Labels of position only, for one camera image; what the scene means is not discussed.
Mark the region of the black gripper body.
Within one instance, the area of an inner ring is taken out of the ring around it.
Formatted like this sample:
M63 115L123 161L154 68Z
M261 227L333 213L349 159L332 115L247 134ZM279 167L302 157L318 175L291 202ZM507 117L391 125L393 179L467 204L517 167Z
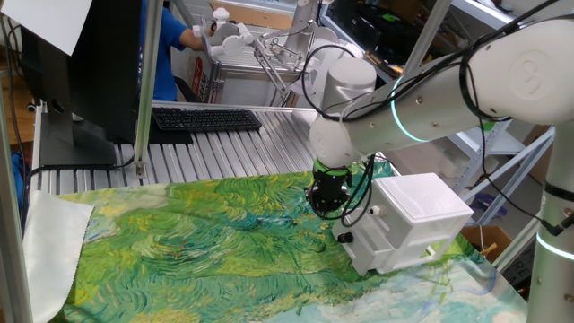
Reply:
M308 189L308 201L318 203L346 202L350 195L348 186L351 184L351 175L333 175L326 172L314 172L313 184Z

